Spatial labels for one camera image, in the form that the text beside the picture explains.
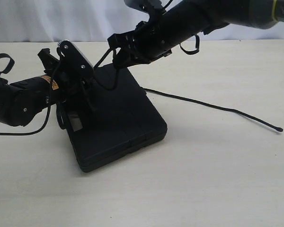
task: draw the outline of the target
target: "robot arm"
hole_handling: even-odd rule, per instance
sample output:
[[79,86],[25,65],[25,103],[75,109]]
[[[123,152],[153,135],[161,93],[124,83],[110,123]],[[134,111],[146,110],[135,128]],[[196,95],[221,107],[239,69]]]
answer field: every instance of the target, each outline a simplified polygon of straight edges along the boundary
[[284,22],[284,0],[182,0],[168,12],[159,0],[124,0],[126,5],[147,12],[148,22],[108,39],[112,49],[121,48],[115,68],[149,64],[171,54],[188,38],[205,35],[229,24],[268,29]]

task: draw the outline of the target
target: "white backdrop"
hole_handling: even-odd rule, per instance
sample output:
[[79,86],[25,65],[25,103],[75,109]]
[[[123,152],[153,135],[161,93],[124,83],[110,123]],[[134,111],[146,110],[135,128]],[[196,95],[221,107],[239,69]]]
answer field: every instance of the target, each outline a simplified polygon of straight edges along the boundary
[[[0,0],[0,42],[105,41],[147,19],[123,0]],[[201,38],[284,39],[284,24],[269,30],[232,25]]]

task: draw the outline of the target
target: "black plastic case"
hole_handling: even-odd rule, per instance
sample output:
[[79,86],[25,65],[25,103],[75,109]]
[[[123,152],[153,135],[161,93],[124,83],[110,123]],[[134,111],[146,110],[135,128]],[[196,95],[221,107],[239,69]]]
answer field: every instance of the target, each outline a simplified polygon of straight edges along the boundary
[[[113,84],[115,69],[112,64],[98,68],[96,76],[105,83]],[[74,131],[70,103],[59,107],[78,164],[83,172],[113,162],[164,139],[167,125],[147,98],[128,69],[119,74],[116,90],[107,91],[95,85],[89,94],[92,114],[80,117],[82,129]]]

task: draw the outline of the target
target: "black strap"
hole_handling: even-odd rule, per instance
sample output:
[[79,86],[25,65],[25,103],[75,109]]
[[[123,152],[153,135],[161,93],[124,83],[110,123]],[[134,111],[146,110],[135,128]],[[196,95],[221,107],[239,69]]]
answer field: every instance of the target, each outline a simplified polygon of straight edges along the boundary
[[200,37],[198,35],[195,35],[195,50],[194,51],[187,51],[185,50],[182,45],[180,44],[181,50],[183,50],[184,53],[188,55],[194,55],[196,53],[200,52]]
[[12,57],[10,57],[7,53],[0,53],[0,59],[2,59],[2,58],[9,58],[9,63],[3,71],[0,71],[0,76],[1,76],[2,73],[8,74],[11,71],[11,69],[13,68],[13,66],[15,65],[14,59],[12,59]]

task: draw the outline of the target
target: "cable tip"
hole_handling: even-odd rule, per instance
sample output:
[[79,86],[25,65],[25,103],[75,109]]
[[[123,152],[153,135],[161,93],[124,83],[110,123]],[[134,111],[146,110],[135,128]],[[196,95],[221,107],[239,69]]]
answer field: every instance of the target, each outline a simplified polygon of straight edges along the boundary
[[275,128],[278,132],[283,132],[283,129],[282,128],[279,128],[279,127],[277,127],[277,128]]

